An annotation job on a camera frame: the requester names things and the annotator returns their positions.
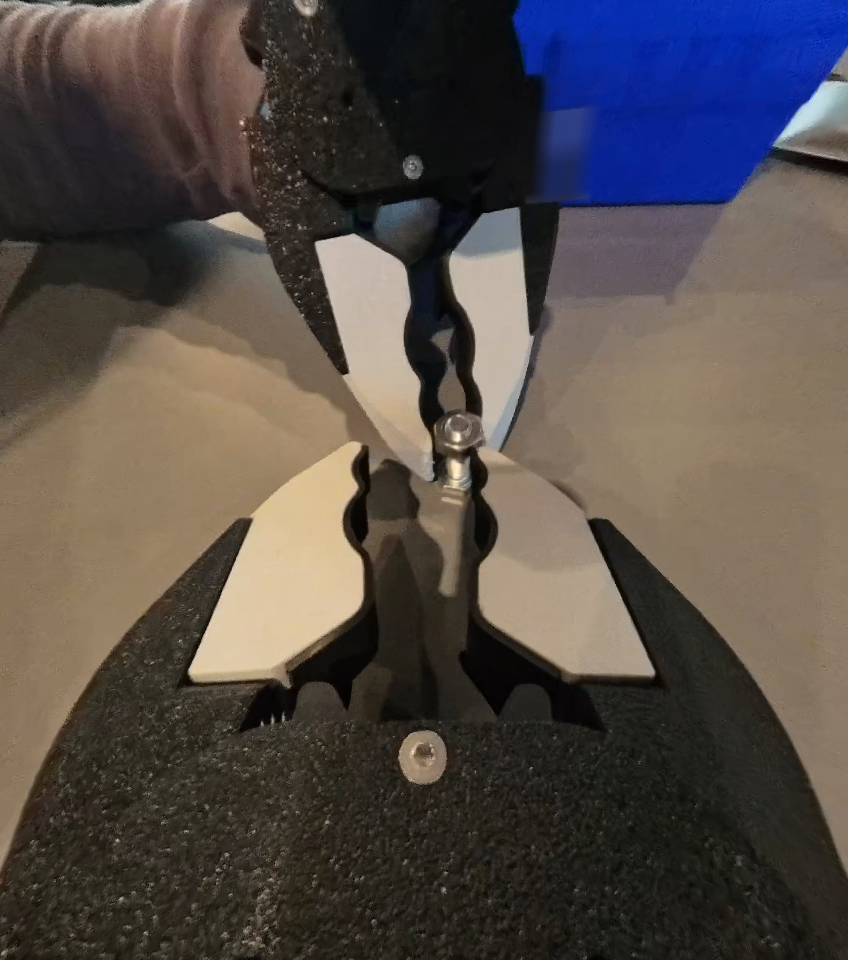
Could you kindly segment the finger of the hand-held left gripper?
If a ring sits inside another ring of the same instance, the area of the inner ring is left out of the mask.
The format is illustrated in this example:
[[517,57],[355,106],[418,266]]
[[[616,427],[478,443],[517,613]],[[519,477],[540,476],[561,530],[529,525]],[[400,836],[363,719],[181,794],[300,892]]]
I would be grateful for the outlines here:
[[406,266],[356,234],[323,239],[314,247],[344,351],[345,382],[396,459],[423,481],[433,481],[421,382],[407,356],[412,301]]
[[473,336],[471,377],[490,450],[502,450],[525,388],[529,328],[521,210],[484,213],[452,251],[451,291]]

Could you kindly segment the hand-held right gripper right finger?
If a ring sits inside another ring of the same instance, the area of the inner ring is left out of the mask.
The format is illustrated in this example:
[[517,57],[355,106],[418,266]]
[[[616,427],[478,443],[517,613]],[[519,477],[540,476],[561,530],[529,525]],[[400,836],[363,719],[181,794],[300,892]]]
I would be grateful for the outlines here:
[[567,685],[653,682],[652,659],[585,511],[499,452],[480,463],[467,659]]

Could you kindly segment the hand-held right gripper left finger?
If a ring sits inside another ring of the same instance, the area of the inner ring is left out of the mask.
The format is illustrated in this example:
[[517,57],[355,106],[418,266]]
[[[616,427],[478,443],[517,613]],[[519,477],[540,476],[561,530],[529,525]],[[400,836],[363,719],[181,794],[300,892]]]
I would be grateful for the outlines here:
[[347,442],[250,515],[190,662],[192,684],[291,687],[293,673],[369,609],[369,559],[353,517],[368,452]]

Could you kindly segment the silver hex bolt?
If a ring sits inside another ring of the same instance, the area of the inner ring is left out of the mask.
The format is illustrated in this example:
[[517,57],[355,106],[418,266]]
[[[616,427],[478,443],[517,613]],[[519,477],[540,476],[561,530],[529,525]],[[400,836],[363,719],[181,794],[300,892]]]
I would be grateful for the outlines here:
[[485,444],[481,417],[462,410],[445,414],[435,424],[433,438],[440,481],[444,476],[473,479],[475,453]]

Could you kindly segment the blue plastic bin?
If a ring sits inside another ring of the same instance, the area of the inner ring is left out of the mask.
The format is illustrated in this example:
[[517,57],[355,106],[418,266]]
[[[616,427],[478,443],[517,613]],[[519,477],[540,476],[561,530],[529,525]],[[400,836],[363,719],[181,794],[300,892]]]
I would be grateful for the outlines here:
[[848,1],[524,1],[543,88],[537,198],[734,198],[848,49]]

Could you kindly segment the person's left forearm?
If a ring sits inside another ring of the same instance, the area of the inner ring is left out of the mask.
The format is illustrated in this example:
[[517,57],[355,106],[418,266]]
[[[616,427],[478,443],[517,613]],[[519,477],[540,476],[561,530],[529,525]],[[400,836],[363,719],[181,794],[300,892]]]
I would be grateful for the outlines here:
[[258,212],[250,2],[0,2],[0,240]]

